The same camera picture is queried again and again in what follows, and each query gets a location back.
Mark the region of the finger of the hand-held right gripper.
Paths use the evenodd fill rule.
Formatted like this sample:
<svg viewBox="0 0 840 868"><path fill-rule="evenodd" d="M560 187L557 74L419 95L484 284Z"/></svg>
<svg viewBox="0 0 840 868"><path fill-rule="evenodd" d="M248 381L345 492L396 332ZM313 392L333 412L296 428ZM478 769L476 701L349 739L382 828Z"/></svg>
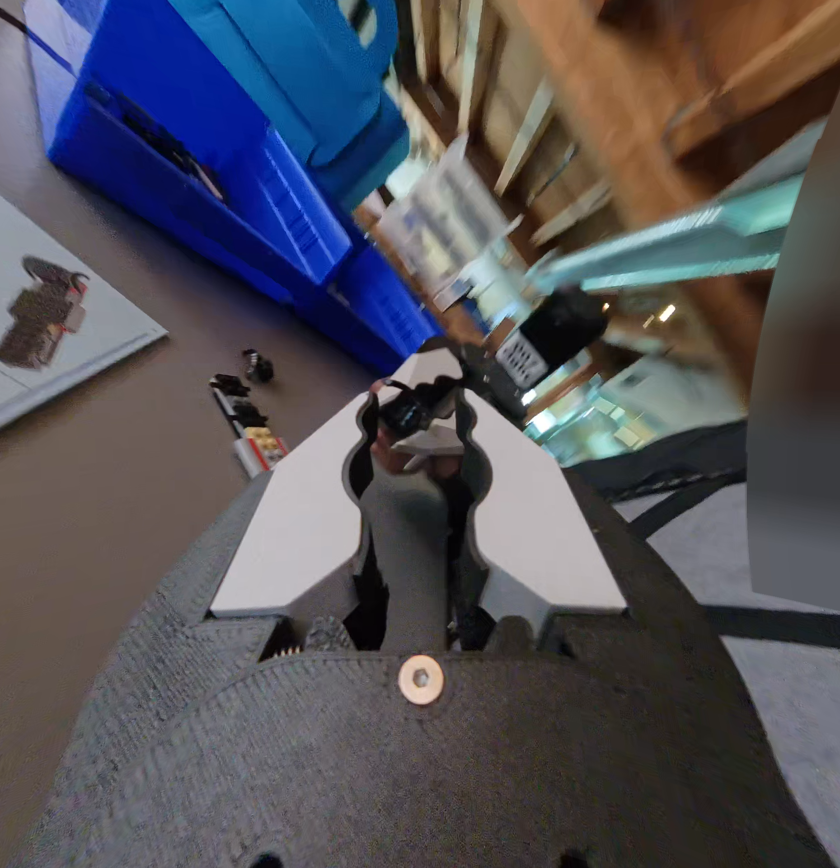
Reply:
<svg viewBox="0 0 840 868"><path fill-rule="evenodd" d="M451 340L427 340L410 355L389 377L383 387L416 387L431 385L440 377L461 381L464 371L460 360L460 345Z"/></svg>
<svg viewBox="0 0 840 868"><path fill-rule="evenodd" d="M396 441L390 449L396 456L406 459L404 473L425 472L438 459L460 462L465 451L456 430L418 430Z"/></svg>

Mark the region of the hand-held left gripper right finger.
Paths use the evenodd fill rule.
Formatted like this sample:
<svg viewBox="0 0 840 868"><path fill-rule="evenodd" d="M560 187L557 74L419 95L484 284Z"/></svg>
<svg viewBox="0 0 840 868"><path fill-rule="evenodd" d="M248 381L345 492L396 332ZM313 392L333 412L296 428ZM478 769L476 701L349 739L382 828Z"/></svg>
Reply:
<svg viewBox="0 0 840 868"><path fill-rule="evenodd" d="M456 397L461 477L473 499L458 561L469 610L524 619L540 639L562 613L627 602L556 460L474 392Z"/></svg>

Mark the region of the teal plastic bin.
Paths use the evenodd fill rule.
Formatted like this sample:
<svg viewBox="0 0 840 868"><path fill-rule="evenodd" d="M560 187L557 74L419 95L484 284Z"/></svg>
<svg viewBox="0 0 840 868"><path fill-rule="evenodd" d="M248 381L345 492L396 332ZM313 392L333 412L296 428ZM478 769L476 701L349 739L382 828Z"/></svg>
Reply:
<svg viewBox="0 0 840 868"><path fill-rule="evenodd" d="M343 211L355 211L408 157L408 125L384 87L399 40L395 2L369 2L368 44L338 2L171 6Z"/></svg>

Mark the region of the silver spiral air duct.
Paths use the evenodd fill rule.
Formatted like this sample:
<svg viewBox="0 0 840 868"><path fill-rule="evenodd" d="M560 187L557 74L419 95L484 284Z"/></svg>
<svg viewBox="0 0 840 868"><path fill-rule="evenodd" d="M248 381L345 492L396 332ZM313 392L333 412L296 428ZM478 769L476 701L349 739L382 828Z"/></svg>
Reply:
<svg viewBox="0 0 840 868"><path fill-rule="evenodd" d="M528 283L544 293L570 285L600 293L773 270L827 121L825 115L803 127L697 208L568 255L544 256Z"/></svg>

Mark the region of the pile of mixed toy bricks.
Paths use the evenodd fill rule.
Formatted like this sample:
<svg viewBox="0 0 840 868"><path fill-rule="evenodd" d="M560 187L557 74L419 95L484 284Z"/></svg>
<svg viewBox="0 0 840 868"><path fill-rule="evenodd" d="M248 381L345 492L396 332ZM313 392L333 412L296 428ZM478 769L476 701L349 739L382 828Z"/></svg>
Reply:
<svg viewBox="0 0 840 868"><path fill-rule="evenodd" d="M200 162L182 141L173 136L136 103L122 97L119 100L119 108L122 123L134 135L138 136L179 171L199 181L218 201L223 204L227 202L226 192L216 171Z"/></svg>

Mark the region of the grey-brown desk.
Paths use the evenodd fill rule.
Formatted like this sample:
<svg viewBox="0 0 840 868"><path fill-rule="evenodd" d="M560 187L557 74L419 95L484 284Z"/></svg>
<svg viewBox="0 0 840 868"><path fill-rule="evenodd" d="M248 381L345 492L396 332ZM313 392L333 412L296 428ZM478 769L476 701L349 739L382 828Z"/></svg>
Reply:
<svg viewBox="0 0 840 868"><path fill-rule="evenodd" d="M42 812L90 683L247 477L207 381L255 348L293 448L372 372L45 158L23 33L0 17L0 194L169 332L0 432L0 866Z"/></svg>

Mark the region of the brick instruction booklet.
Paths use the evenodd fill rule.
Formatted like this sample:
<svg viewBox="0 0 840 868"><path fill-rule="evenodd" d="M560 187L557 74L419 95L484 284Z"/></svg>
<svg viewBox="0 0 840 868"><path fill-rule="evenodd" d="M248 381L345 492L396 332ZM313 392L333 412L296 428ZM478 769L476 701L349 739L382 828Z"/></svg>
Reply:
<svg viewBox="0 0 840 868"><path fill-rule="evenodd" d="M0 429L167 335L0 195Z"/></svg>

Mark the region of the clear plastic organizer box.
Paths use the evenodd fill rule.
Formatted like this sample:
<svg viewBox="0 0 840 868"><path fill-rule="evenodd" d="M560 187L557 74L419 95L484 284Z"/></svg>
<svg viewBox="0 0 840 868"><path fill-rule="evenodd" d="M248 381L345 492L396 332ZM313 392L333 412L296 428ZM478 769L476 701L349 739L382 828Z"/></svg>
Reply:
<svg viewBox="0 0 840 868"><path fill-rule="evenodd" d="M377 227L439 309L463 295L474 263L506 239L523 216L508 218L467 158L469 137L458 136Z"/></svg>

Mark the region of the person's right hand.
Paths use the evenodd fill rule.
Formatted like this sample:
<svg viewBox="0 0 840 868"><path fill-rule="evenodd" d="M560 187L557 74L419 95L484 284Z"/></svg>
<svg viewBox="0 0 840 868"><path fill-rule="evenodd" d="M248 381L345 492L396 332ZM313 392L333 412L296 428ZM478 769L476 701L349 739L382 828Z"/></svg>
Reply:
<svg viewBox="0 0 840 868"><path fill-rule="evenodd" d="M374 394L378 398L378 391L382 387L382 379L377 380L371 386L371 393ZM456 430L455 424L455 414L451 414L447 418L440 418L435 415L434 418L427 430ZM371 452L375 460L377 461L380 468L395 476L409 476L414 474L424 474L429 479L433 481L442 481L446 480L452 476L454 476L461 466L461 461L456 462L453 459L438 459L432 467L425 472L415 472L415 473L404 473L404 463L406 461L405 458L400 456L396 456L390 449L390 447L398 440L395 439L395 436L389 432L383 425L382 421L379 419L379 407L378 407L378 423L377 423L377 434L375 441L371 447Z"/></svg>

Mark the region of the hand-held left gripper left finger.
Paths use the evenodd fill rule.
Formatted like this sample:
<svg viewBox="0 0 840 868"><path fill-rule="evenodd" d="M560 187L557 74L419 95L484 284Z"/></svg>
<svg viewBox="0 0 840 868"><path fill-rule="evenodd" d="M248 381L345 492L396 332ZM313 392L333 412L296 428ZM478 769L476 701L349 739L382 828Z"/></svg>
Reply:
<svg viewBox="0 0 840 868"><path fill-rule="evenodd" d="M378 397L354 398L283 458L210 603L217 619L339 619L386 585L362 498L374 480Z"/></svg>

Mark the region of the grey red toy brick model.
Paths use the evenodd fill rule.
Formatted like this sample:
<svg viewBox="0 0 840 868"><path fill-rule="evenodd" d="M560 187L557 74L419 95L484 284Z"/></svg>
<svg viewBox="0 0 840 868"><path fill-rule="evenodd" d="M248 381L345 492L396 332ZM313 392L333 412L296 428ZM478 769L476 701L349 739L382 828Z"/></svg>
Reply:
<svg viewBox="0 0 840 868"><path fill-rule="evenodd" d="M217 374L208 385L234 434L233 451L250 480L271 472L288 455L283 439L268 426L268 417L250 398L251 390L235 376Z"/></svg>

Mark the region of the blue plastic bin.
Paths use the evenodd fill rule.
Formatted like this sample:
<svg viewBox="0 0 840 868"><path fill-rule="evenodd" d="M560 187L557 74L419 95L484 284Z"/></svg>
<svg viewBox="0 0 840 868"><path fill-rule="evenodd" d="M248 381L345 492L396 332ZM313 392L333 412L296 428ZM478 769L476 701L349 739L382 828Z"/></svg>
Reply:
<svg viewBox="0 0 840 868"><path fill-rule="evenodd" d="M295 313L370 371L387 376L443 330L373 246L324 287L293 293Z"/></svg>
<svg viewBox="0 0 840 868"><path fill-rule="evenodd" d="M357 254L343 219L170 2L24 2L23 14L57 168L288 304ZM122 123L122 97L216 171L225 204Z"/></svg>

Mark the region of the black toy brick with pins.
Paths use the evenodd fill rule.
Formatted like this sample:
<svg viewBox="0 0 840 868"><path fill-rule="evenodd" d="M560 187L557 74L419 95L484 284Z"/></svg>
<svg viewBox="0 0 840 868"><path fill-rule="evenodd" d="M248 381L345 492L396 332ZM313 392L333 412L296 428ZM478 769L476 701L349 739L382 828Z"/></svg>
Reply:
<svg viewBox="0 0 840 868"><path fill-rule="evenodd" d="M388 378L382 381L378 391L379 419L396 440L427 430L433 421L435 406L433 384L409 386Z"/></svg>

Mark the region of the person's right forearm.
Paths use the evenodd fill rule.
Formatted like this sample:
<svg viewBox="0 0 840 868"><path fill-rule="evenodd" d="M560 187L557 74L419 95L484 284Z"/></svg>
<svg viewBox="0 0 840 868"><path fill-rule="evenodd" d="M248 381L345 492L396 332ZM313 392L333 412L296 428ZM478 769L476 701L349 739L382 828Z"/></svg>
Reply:
<svg viewBox="0 0 840 868"><path fill-rule="evenodd" d="M563 469L608 503L679 491L696 484L724 487L747 479L748 421L688 429L611 458Z"/></svg>

